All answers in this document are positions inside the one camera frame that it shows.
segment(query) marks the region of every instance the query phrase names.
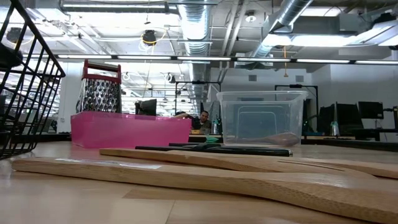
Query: clear plastic container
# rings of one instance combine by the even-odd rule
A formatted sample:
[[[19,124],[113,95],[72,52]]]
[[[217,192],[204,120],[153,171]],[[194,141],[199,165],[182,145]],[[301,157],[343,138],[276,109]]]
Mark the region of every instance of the clear plastic container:
[[[293,146],[300,144],[306,91],[230,91],[217,93],[224,144]]]

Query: man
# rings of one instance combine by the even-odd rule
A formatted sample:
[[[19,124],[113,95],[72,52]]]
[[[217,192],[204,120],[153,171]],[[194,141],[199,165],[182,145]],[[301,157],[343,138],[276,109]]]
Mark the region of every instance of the man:
[[[208,120],[209,112],[202,111],[200,113],[200,118],[194,118],[187,113],[178,112],[175,118],[190,118],[192,119],[192,129],[200,130],[201,133],[208,132],[211,129],[211,121]]]

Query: silver ductwork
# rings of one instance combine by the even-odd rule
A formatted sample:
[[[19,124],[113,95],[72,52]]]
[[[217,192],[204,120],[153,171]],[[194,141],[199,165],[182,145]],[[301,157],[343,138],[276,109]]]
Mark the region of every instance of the silver ductwork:
[[[204,5],[178,5],[181,16],[181,29],[186,40],[208,40],[210,37],[209,21],[210,6]],[[185,49],[190,56],[204,56],[209,53],[209,44],[186,43]],[[210,80],[210,65],[206,63],[190,64],[191,81]],[[195,99],[205,99],[208,85],[193,85],[192,92]],[[200,100],[196,100],[197,108],[200,108]]]
[[[274,47],[267,43],[269,32],[286,27],[285,32],[291,32],[293,23],[300,17],[301,13],[312,3],[313,0],[284,0],[280,10],[269,16],[264,22],[262,33],[263,41],[251,54],[252,57],[265,57]]]

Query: ceiling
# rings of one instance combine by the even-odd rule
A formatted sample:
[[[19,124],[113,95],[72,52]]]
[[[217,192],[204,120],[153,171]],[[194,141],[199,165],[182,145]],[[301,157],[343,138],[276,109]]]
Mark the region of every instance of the ceiling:
[[[261,28],[264,19],[267,15],[279,10],[281,2],[280,0],[251,0],[249,2],[247,10],[254,10],[256,20],[254,22],[242,21],[238,39],[233,45],[233,55],[251,52],[258,46],[262,37]],[[31,0],[25,1],[26,5],[30,3]],[[392,0],[315,0],[304,11],[302,16],[333,17],[343,13],[345,9],[349,13],[355,14],[375,11],[396,3],[397,1]],[[234,19],[230,18],[232,5],[232,0],[223,0],[211,9],[210,55],[219,56],[221,53],[227,22],[229,19]],[[238,7],[237,16],[241,13],[240,9],[241,6]],[[61,14],[58,10],[51,7],[43,10],[28,9],[28,12],[54,54],[183,55],[186,52],[184,44],[180,43],[183,40],[180,19],[175,14],[113,12],[69,12],[68,14]],[[4,20],[6,13],[7,7],[0,7],[0,21]],[[22,27],[22,21],[22,18],[14,13],[9,27]],[[141,35],[145,30],[155,31],[158,41],[153,48],[145,48],[145,46],[140,45]],[[22,43],[21,47],[25,54],[29,51],[30,45],[28,41],[31,36],[31,32],[27,31],[24,38],[25,42]],[[2,43],[12,46],[6,39],[3,39]],[[39,54],[40,51],[41,47],[36,46],[34,53]],[[274,57],[286,56],[294,58],[383,59],[388,57],[391,51],[388,47],[378,46],[350,48],[286,46],[285,49],[274,47],[271,50],[271,54]],[[151,65],[149,62],[118,64],[121,64],[122,71],[125,74],[123,85],[128,90],[127,96],[135,97],[134,99],[149,94],[148,91],[142,90],[143,88],[174,89],[175,85],[165,80],[165,76],[168,74],[174,75],[180,81],[190,81],[189,66],[187,64]],[[283,63],[275,63],[270,68],[278,69],[282,67],[284,67]],[[318,68],[307,64],[294,64],[289,67],[305,68],[309,72],[314,68]],[[163,92],[166,97],[174,95],[172,90]],[[188,102],[184,106],[187,106],[189,110],[194,108]],[[170,103],[166,108],[174,107]]]

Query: wire rack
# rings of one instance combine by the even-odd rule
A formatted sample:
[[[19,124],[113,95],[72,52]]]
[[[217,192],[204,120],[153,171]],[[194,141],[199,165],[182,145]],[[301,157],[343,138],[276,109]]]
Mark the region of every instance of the wire rack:
[[[0,29],[0,159],[36,147],[65,76],[21,3],[10,3]]]

